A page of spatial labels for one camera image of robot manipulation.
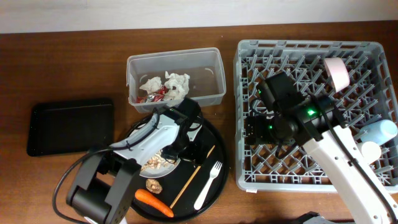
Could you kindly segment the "wooden chopstick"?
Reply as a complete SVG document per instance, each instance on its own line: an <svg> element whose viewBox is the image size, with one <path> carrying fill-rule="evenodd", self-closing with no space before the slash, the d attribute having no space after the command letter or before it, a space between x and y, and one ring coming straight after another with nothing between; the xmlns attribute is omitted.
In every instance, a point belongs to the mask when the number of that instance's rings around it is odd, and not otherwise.
<svg viewBox="0 0 398 224"><path fill-rule="evenodd" d="M214 148L215 148L215 145L208 151L206 158L208 158L210 156L210 154L213 152ZM182 194L184 193L186 188L190 185L190 182L193 180L193 178L196 176L196 174L198 173L198 171L200 169L201 169L201 166L198 166L194 170L193 174L189 177L189 179L186 181L185 185L182 187L181 191L178 193L178 195L175 197L174 201L171 203L170 209L174 208L175 204L178 202L178 200L180 199L180 197L182 196Z"/></svg>

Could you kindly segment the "grey plate with food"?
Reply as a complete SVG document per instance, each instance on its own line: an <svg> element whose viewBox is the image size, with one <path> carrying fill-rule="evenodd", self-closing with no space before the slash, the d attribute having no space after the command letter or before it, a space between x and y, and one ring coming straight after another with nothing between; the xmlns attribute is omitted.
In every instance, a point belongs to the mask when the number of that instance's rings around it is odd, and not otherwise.
<svg viewBox="0 0 398 224"><path fill-rule="evenodd" d="M140 176L148 179L157 179L168 175L180 163L180 159L165 159L162 157L162 150L152 156L141 168Z"/></svg>

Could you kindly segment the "white plastic fork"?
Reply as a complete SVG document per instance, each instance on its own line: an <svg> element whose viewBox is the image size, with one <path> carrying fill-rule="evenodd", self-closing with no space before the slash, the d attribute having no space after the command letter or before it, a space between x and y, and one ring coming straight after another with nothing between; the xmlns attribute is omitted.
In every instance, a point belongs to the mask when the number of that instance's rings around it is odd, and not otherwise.
<svg viewBox="0 0 398 224"><path fill-rule="evenodd" d="M222 168L223 164L220 161L217 161L214 166L210 170L209 178L205 184L205 186L202 188L199 196L195 200L195 203L193 205L195 210L199 210L202 208L204 201L206 199L206 196L208 194L208 191L211 187L212 182L218 177L220 170Z"/></svg>

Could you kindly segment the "round black serving tray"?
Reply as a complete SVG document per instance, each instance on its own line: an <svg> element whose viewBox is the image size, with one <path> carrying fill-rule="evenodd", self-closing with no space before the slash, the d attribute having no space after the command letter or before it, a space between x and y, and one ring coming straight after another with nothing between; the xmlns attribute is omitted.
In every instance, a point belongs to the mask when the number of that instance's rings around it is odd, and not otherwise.
<svg viewBox="0 0 398 224"><path fill-rule="evenodd" d="M197 139L204 147L204 150L209 151L212 149L213 151L210 156L205 159L203 166L172 208L174 217L169 218L150 205L138 200L133 200L131 208L139 215L148 220L157 222L182 222L201 215L217 201L228 179L228 152L220 132L207 119L204 121L203 125L204 127L198 134ZM222 163L220 173L213 180L201 209L195 210L193 207L194 203L210 176L211 168L217 161ZM157 179L162 186L162 191L156 194L155 197L166 205L171 205L196 168L197 167L191 162L181 161L171 173Z"/></svg>

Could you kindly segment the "red snack wrapper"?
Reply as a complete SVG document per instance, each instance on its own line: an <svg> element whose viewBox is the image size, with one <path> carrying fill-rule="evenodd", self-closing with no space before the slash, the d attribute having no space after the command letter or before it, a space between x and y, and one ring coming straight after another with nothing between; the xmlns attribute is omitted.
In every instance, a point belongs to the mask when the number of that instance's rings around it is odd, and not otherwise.
<svg viewBox="0 0 398 224"><path fill-rule="evenodd" d="M162 101L165 97L165 94L169 91L165 86L161 87L159 90L149 93L144 97L137 97L136 103L151 103Z"/></svg>

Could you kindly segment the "white tissue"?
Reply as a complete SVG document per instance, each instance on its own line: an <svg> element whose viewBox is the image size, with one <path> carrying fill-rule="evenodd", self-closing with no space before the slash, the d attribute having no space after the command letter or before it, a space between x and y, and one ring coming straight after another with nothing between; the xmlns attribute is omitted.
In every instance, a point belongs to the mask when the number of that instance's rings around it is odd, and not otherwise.
<svg viewBox="0 0 398 224"><path fill-rule="evenodd" d="M164 101L167 100L181 100L189 92L189 79L190 76L184 73L179 75L177 73L165 72L167 81L164 83L167 93L164 95Z"/></svg>
<svg viewBox="0 0 398 224"><path fill-rule="evenodd" d="M140 90L144 90L148 94L156 92L161 88L162 88L162 81L160 77L151 78L145 84L139 87Z"/></svg>

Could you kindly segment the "orange carrot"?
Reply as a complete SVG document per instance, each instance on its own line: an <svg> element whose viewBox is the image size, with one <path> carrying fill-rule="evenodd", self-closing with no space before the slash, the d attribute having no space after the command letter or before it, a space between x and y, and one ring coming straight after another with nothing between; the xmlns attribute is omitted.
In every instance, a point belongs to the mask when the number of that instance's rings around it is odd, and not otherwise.
<svg viewBox="0 0 398 224"><path fill-rule="evenodd" d="M165 203L157 199L155 196L153 196L149 191L144 189L138 189L136 190L134 196L138 201L150 205L151 207L163 213L166 217L174 217L172 209L168 207Z"/></svg>

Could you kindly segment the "pink bowl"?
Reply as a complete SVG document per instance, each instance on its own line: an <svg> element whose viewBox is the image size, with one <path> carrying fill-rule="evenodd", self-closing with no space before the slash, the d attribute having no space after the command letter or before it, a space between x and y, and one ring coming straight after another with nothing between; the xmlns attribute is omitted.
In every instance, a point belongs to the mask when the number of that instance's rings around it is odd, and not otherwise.
<svg viewBox="0 0 398 224"><path fill-rule="evenodd" d="M327 75L331 77L333 88L336 91L341 91L349 86L349 73L341 58L325 58L324 66Z"/></svg>

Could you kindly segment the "white cup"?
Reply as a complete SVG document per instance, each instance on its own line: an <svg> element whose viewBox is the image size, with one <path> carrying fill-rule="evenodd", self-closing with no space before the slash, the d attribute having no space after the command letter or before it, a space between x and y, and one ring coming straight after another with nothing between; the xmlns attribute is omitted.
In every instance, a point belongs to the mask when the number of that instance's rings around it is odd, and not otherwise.
<svg viewBox="0 0 398 224"><path fill-rule="evenodd" d="M375 142L361 142L357 144L357 147L368 164L372 164L381 157L381 148Z"/></svg>

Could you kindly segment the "light blue cup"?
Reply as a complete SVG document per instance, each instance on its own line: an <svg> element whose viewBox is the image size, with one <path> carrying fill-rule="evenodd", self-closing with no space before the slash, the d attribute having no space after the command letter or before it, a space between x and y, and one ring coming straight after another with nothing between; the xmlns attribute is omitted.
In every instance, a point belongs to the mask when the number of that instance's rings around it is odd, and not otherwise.
<svg viewBox="0 0 398 224"><path fill-rule="evenodd" d="M363 135L362 142L375 142L379 146L397 136L397 125L388 119L380 120L361 128Z"/></svg>

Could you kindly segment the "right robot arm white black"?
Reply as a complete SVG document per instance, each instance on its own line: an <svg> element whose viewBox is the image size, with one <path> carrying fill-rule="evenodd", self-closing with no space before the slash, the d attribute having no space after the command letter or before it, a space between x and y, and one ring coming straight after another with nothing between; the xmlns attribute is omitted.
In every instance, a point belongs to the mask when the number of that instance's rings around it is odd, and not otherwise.
<svg viewBox="0 0 398 224"><path fill-rule="evenodd" d="M397 203L359 150L346 120L326 95L304 96L285 73L255 87L268 110L254 110L246 123L246 144L302 147L328 176L356 223L397 223Z"/></svg>

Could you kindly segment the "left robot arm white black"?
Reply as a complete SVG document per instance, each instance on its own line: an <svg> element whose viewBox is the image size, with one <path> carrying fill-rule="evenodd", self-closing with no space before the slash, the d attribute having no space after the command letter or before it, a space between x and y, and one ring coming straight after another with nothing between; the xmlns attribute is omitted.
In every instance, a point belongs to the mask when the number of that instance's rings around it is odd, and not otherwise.
<svg viewBox="0 0 398 224"><path fill-rule="evenodd" d="M91 151L62 175L79 168L66 202L95 223L120 223L134 198L142 166L162 151L168 159L195 161L189 147L204 122L198 102L184 98L178 106L155 108L145 125L126 139Z"/></svg>

